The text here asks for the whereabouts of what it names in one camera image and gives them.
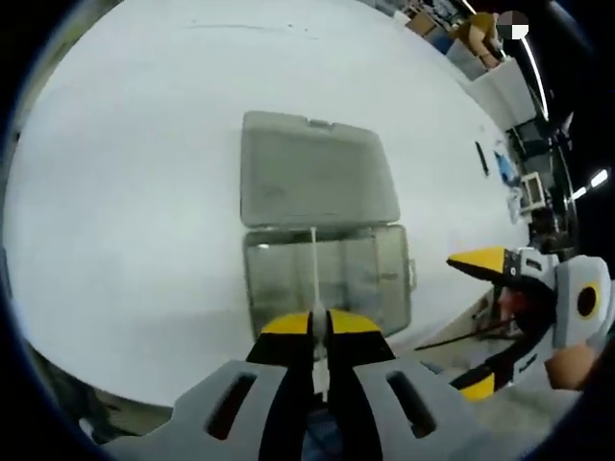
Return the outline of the person's right hand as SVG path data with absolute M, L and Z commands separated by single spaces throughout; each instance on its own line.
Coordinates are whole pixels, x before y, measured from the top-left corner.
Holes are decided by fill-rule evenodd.
M 556 390 L 579 391 L 595 368 L 600 354 L 586 343 L 556 351 L 544 364 Z

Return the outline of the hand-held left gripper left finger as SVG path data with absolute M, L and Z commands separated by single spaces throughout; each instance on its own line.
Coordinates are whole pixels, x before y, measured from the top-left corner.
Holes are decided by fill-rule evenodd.
M 113 460 L 298 460 L 313 398 L 310 313 L 269 323 L 244 360 L 231 360 L 174 403 L 168 422 L 104 444 Z

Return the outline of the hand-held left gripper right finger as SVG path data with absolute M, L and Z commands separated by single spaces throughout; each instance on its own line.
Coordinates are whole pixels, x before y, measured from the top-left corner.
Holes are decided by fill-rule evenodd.
M 330 402 L 351 459 L 472 460 L 484 431 L 468 401 L 369 318 L 327 313 Z

